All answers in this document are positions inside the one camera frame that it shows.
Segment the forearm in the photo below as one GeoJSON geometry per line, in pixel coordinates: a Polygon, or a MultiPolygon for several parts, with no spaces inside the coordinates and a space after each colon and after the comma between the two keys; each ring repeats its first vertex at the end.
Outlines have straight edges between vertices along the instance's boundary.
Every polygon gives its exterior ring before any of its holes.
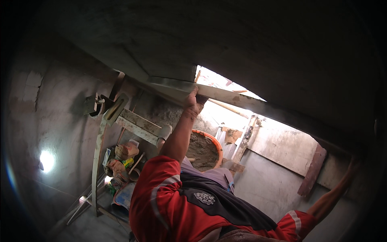
{"type": "Polygon", "coordinates": [[[159,155],[165,155],[182,163],[188,150],[192,127],[196,120],[196,114],[190,109],[185,109],[174,131],[165,141],[159,155]]]}
{"type": "Polygon", "coordinates": [[[341,179],[339,184],[328,193],[324,194],[312,207],[307,211],[316,217],[320,223],[335,207],[341,196],[345,193],[353,179],[353,174],[347,172],[341,179]]]}

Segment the man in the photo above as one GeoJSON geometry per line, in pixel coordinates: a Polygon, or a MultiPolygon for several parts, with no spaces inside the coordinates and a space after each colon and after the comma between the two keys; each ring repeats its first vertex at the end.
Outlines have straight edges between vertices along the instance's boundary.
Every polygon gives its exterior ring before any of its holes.
{"type": "Polygon", "coordinates": [[[173,133],[158,141],[159,156],[144,166],[133,191],[129,220],[144,241],[301,241],[333,209],[349,187],[357,162],[351,162],[340,183],[306,213],[290,211],[277,224],[233,195],[233,178],[225,168],[201,173],[185,157],[195,119],[207,101],[185,100],[173,133]]]}

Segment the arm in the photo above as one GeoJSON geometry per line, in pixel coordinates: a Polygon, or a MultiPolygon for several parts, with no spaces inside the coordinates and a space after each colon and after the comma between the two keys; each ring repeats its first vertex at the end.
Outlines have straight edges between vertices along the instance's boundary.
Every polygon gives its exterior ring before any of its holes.
{"type": "Polygon", "coordinates": [[[351,185],[359,166],[360,160],[352,157],[347,172],[336,187],[324,194],[314,205],[312,205],[312,207],[308,209],[307,213],[315,216],[317,223],[320,223],[335,207],[341,196],[351,185]]]}
{"type": "Polygon", "coordinates": [[[195,86],[194,90],[185,99],[183,113],[179,122],[159,153],[159,155],[165,155],[177,160],[180,164],[187,153],[196,117],[204,108],[204,103],[208,100],[208,98],[203,96],[196,96],[198,90],[199,88],[195,86]]]}

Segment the concrete ceiling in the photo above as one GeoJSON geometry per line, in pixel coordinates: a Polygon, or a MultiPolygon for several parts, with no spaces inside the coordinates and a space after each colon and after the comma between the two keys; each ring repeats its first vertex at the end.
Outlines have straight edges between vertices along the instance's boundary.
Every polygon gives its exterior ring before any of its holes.
{"type": "Polygon", "coordinates": [[[270,103],[368,143],[381,82],[345,1],[53,1],[39,24],[140,81],[209,68],[270,103]]]}

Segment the orange bucket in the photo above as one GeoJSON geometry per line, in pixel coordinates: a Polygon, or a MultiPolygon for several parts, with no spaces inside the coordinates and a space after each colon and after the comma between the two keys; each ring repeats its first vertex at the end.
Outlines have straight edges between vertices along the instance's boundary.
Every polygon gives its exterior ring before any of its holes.
{"type": "Polygon", "coordinates": [[[222,159],[223,159],[223,148],[222,148],[222,145],[219,143],[219,141],[217,139],[215,139],[214,136],[206,133],[206,132],[203,132],[203,131],[200,131],[200,130],[196,130],[196,129],[193,129],[192,132],[195,132],[195,133],[198,133],[198,134],[201,134],[203,136],[206,136],[208,137],[216,146],[216,149],[218,151],[218,154],[219,154],[219,157],[218,157],[218,160],[216,160],[216,164],[214,166],[214,169],[215,168],[219,168],[220,167],[220,164],[222,163],[222,159]]]}

